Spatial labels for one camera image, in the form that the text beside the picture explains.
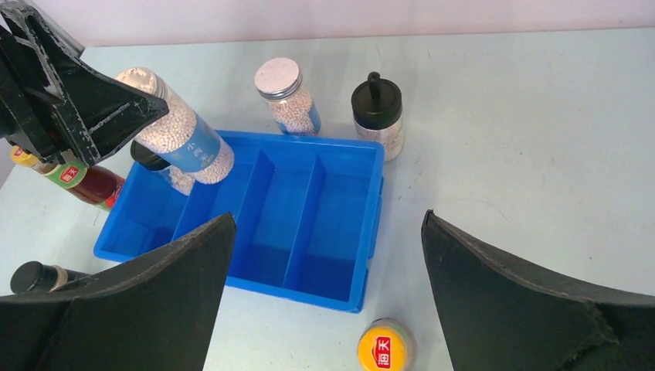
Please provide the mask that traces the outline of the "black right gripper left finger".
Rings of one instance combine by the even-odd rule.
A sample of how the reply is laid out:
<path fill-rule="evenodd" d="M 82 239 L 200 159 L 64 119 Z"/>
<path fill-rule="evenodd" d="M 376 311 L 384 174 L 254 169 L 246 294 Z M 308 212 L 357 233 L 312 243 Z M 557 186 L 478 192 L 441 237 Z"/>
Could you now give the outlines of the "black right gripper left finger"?
<path fill-rule="evenodd" d="M 3 370 L 200 370 L 226 284 L 230 213 L 52 292 L 1 299 Z"/>

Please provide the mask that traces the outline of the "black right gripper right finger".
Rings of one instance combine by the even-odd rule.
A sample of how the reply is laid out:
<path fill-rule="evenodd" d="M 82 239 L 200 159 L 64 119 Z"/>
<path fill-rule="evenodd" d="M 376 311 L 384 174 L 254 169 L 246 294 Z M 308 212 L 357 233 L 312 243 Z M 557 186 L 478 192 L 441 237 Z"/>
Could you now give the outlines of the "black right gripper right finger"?
<path fill-rule="evenodd" d="M 421 237 L 455 370 L 652 370 L 654 298 L 551 271 L 432 210 Z"/>

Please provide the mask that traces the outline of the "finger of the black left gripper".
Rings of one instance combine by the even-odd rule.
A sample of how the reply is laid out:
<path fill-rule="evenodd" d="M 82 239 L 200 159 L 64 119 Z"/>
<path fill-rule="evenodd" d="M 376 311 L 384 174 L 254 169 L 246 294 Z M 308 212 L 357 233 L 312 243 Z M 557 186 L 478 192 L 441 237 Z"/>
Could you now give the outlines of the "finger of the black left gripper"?
<path fill-rule="evenodd" d="M 4 2 L 1 137 L 43 162 L 95 165 L 168 113 L 166 102 L 99 73 L 41 14 Z"/>

